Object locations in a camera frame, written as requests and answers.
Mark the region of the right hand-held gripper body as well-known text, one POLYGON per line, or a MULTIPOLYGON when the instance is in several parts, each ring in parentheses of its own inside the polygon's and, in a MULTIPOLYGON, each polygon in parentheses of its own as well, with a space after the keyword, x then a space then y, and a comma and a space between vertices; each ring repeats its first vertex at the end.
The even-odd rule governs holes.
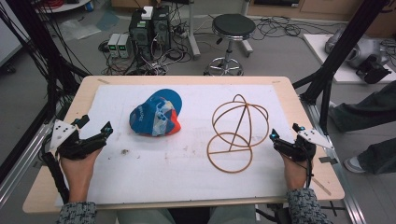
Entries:
POLYGON ((316 147, 332 148, 332 144, 317 130, 305 130, 297 133, 293 143, 280 138, 274 142, 274 149, 293 161, 311 161, 316 154, 316 147))

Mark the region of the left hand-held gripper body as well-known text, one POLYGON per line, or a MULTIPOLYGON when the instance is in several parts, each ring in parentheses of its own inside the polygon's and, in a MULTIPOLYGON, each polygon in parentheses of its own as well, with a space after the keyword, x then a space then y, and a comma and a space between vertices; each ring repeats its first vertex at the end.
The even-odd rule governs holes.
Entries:
POLYGON ((50 148, 55 149, 63 158, 76 161, 85 159, 89 154, 106 145, 107 138, 104 138, 100 133, 87 139, 81 139, 79 130, 72 123, 56 119, 50 148))

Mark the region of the wooden wire hat stand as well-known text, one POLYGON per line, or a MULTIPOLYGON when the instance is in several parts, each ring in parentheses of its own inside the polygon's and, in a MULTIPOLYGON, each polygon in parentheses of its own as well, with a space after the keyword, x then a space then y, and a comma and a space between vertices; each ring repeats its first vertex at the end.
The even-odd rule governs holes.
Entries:
POLYGON ((208 141, 206 156, 218 170, 237 174, 253 161, 253 148, 270 132, 269 112, 262 105, 249 103, 242 94, 219 105, 212 114, 215 135, 208 141))

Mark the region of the blue orange baseball cap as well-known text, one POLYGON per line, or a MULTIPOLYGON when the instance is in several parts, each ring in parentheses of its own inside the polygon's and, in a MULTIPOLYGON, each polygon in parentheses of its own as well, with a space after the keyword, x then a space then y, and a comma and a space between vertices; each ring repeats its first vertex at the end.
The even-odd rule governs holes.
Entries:
POLYGON ((177 133, 181 129, 177 120, 181 108, 182 100, 176 91, 155 91, 130 113, 130 127, 137 134, 154 137, 177 133))

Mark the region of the person's right hand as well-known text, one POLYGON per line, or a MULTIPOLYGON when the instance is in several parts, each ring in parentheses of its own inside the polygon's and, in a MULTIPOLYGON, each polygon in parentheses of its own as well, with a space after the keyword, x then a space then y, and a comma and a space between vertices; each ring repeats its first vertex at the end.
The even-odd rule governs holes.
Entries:
POLYGON ((307 174, 306 161, 293 161, 285 155, 281 155, 284 162, 284 177, 288 189, 302 189, 305 185, 307 174))

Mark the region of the person's left hand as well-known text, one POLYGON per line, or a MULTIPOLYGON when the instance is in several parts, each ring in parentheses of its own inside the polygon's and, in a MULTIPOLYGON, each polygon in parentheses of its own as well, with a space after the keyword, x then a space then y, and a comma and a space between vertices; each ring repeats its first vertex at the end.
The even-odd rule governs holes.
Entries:
POLYGON ((61 158, 61 166, 64 171, 68 187, 70 203, 85 202, 93 175, 93 167, 96 158, 101 153, 99 148, 82 160, 69 160, 61 158))

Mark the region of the white floor board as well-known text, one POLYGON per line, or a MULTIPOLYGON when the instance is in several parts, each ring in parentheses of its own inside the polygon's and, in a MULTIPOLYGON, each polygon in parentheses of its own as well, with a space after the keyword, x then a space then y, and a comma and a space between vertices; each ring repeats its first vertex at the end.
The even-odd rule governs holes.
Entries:
MULTIPOLYGON (((328 54, 325 52, 325 44, 331 35, 311 35, 304 34, 304 41, 307 46, 314 52, 320 64, 327 59, 328 54)), ((396 80, 396 72, 387 64, 384 66, 390 73, 379 81, 379 84, 388 84, 396 80)), ((356 70, 347 63, 343 63, 334 75, 333 81, 338 84, 364 84, 364 81, 356 75, 356 70)))

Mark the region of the white table mat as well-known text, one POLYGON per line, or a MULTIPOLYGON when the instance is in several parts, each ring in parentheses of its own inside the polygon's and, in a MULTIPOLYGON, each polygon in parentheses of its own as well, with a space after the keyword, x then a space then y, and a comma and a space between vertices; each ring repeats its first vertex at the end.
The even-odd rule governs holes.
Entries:
POLYGON ((81 130, 88 138, 109 121, 113 134, 94 165, 88 199, 101 205, 185 203, 231 199, 281 197, 286 191, 283 161, 267 139, 253 148, 253 161, 243 172, 216 169, 206 156, 215 135, 215 109, 236 94, 269 112, 270 132, 284 140, 293 135, 276 91, 271 85, 175 85, 182 100, 178 133, 149 137, 136 134, 130 113, 143 104, 157 85, 104 85, 89 110, 90 121, 81 130))

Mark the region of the grey power supply unit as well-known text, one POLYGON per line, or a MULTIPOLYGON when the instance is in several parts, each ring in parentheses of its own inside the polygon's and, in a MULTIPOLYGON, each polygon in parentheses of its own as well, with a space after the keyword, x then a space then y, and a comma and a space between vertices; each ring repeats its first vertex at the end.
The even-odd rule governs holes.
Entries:
POLYGON ((117 47, 121 58, 128 58, 130 56, 132 46, 127 34, 120 35, 117 47))
POLYGON ((112 34, 107 42, 107 47, 109 53, 113 58, 118 58, 120 56, 118 51, 118 41, 120 39, 120 34, 112 34))

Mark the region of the grey black machine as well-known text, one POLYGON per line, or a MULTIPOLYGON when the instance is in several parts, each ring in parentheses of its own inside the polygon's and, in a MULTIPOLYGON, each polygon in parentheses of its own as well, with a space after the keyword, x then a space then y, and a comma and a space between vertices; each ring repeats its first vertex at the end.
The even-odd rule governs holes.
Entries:
POLYGON ((384 68, 388 61, 389 56, 380 42, 367 35, 358 41, 345 59, 346 64, 367 84, 375 84, 390 73, 384 68))

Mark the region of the black computer tower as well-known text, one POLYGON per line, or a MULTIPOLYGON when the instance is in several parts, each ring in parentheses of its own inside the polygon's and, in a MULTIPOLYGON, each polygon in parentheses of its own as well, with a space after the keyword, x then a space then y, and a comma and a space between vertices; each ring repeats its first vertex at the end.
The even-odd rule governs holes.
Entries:
POLYGON ((169 6, 155 7, 153 10, 152 21, 156 44, 162 50, 171 48, 169 13, 169 6))
POLYGON ((143 20, 141 18, 142 12, 142 9, 138 9, 132 14, 129 33, 132 39, 134 53, 150 61, 152 59, 150 52, 151 41, 153 39, 152 21, 143 20))

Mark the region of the black round stool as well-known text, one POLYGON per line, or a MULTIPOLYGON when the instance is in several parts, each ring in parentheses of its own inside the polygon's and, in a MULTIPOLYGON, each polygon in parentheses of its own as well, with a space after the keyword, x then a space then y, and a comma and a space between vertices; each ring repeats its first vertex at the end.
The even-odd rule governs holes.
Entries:
POLYGON ((250 39, 256 29, 254 21, 241 14, 222 14, 212 21, 212 31, 219 37, 217 44, 228 40, 223 57, 212 60, 205 68, 205 76, 242 76, 244 69, 233 59, 233 43, 250 39))

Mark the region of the grey desk leg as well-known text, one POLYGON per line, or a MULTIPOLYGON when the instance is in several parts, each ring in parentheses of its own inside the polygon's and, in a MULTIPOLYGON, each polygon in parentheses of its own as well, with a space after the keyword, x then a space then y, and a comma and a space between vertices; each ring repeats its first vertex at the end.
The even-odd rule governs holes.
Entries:
POLYGON ((192 58, 198 60, 201 57, 201 52, 197 45, 197 41, 194 35, 194 0, 188 0, 189 6, 189 31, 188 39, 191 46, 192 58))

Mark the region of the aluminium rail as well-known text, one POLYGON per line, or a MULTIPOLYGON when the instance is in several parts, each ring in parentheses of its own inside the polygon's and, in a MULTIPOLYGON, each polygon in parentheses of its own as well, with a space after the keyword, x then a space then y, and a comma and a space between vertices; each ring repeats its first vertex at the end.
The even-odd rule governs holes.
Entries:
POLYGON ((330 147, 324 147, 323 151, 330 159, 334 160, 334 163, 332 164, 332 168, 337 176, 338 182, 342 186, 342 189, 345 193, 345 196, 343 198, 343 203, 345 205, 345 209, 347 211, 351 223, 367 224, 365 217, 361 211, 361 207, 359 206, 359 203, 352 192, 352 188, 350 187, 350 184, 347 180, 346 173, 343 170, 344 166, 341 163, 336 153, 332 140, 330 136, 327 135, 325 131, 319 126, 320 112, 318 108, 315 105, 309 105, 308 103, 305 102, 302 102, 302 105, 314 129, 318 131, 326 139, 328 143, 331 144, 330 147))
POLYGON ((21 155, 12 165, 5 179, 0 183, 0 210, 4 207, 14 189, 21 182, 21 179, 36 158, 50 130, 50 124, 41 125, 32 137, 27 138, 27 144, 21 147, 21 155))

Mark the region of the black metal frame post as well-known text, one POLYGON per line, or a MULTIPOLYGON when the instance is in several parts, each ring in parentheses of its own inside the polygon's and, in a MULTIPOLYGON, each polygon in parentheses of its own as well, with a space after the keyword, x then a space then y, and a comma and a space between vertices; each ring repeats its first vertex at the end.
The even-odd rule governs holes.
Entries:
POLYGON ((72 102, 79 88, 78 77, 86 77, 88 73, 74 66, 61 54, 30 0, 6 0, 6 3, 30 37, 36 50, 33 50, 18 34, 17 25, 6 18, 2 20, 27 48, 38 70, 46 79, 48 101, 54 104, 58 101, 72 102))
POLYGON ((319 95, 322 94, 318 126, 325 134, 328 133, 328 109, 332 90, 332 79, 347 58, 349 52, 356 46, 366 30, 387 4, 388 0, 363 0, 320 68, 310 76, 304 77, 292 84, 294 89, 309 84, 307 90, 300 95, 300 99, 308 105, 315 105, 319 95))

